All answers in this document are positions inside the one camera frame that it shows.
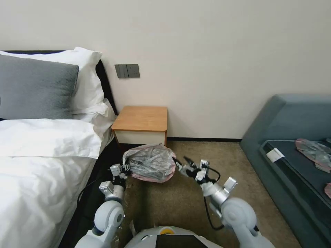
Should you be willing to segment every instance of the beige carpet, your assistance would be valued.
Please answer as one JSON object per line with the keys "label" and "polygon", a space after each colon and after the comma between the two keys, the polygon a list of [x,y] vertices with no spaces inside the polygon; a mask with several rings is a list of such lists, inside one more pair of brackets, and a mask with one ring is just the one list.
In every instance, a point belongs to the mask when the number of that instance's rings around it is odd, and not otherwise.
{"label": "beige carpet", "polygon": [[[196,162],[209,160],[211,167],[221,173],[220,183],[229,176],[234,177],[239,184],[232,196],[246,200],[254,208],[261,233],[276,248],[300,247],[238,143],[176,141],[169,142],[168,147],[180,161],[184,161],[184,155]],[[210,227],[200,187],[178,172],[162,184],[129,178],[124,205],[126,217],[120,231],[120,247],[131,238],[128,225],[132,219],[137,230],[177,226],[192,230],[224,248],[239,247],[231,231],[214,231]],[[215,216],[212,220],[215,226],[220,225]]]}

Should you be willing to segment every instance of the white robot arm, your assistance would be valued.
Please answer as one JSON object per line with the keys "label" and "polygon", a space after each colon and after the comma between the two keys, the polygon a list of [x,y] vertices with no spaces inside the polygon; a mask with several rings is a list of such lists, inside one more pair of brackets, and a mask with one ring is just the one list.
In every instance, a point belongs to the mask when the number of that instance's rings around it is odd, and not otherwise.
{"label": "white robot arm", "polygon": [[224,226],[233,229],[239,240],[240,247],[274,248],[273,244],[267,238],[255,230],[257,219],[253,208],[242,199],[228,199],[231,190],[238,184],[237,181],[229,177],[221,187],[216,183],[219,178],[214,180],[208,177],[208,172],[211,169],[208,161],[201,160],[200,167],[198,168],[191,159],[184,158],[189,165],[183,165],[174,158],[179,172],[187,177],[193,177],[200,184],[203,196],[210,198],[210,208],[221,219]]}
{"label": "white robot arm", "polygon": [[94,217],[94,228],[88,230],[75,248],[111,248],[112,241],[116,235],[116,230],[121,225],[124,218],[122,200],[124,197],[125,180],[120,178],[121,166],[113,165],[110,168],[114,179],[118,177],[119,185],[113,185],[111,181],[102,182],[99,186],[105,195],[105,202],[97,209]]}

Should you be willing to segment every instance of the black headboard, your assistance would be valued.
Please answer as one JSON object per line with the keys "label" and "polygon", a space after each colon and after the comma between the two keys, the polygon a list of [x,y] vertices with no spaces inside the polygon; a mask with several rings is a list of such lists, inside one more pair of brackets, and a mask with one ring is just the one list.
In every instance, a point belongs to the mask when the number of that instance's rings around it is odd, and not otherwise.
{"label": "black headboard", "polygon": [[[58,52],[62,52],[62,51],[50,51],[49,50],[49,51],[6,51],[6,52],[9,52],[9,53],[25,53],[25,54],[38,54],[38,53],[49,54],[49,53],[58,53]],[[96,72],[97,72],[97,75],[98,75],[98,77],[100,78],[100,81],[101,81],[104,97],[109,100],[111,106],[114,109],[115,115],[118,115],[117,109],[116,109],[116,106],[115,106],[115,102],[114,102],[114,97],[113,97],[113,94],[111,92],[109,80],[108,80],[108,77],[107,77],[107,74],[106,74],[106,70],[105,70],[101,60],[96,65]]]}

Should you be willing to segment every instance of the white duvet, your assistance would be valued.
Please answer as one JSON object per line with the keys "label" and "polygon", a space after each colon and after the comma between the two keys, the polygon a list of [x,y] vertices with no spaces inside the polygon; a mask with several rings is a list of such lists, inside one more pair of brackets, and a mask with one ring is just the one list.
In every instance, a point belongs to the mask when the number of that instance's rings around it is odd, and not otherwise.
{"label": "white duvet", "polygon": [[54,247],[63,234],[60,223],[100,153],[95,128],[80,120],[0,122],[1,248]]}

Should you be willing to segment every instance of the light switch panel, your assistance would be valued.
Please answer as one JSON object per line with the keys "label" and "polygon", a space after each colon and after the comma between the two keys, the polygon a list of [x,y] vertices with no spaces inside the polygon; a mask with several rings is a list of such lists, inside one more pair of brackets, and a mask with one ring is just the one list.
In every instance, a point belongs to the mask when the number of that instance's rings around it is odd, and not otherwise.
{"label": "light switch panel", "polygon": [[139,78],[139,66],[138,64],[127,64],[128,75],[130,78]]}
{"label": "light switch panel", "polygon": [[126,64],[115,65],[116,73],[118,78],[128,78],[128,70]]}

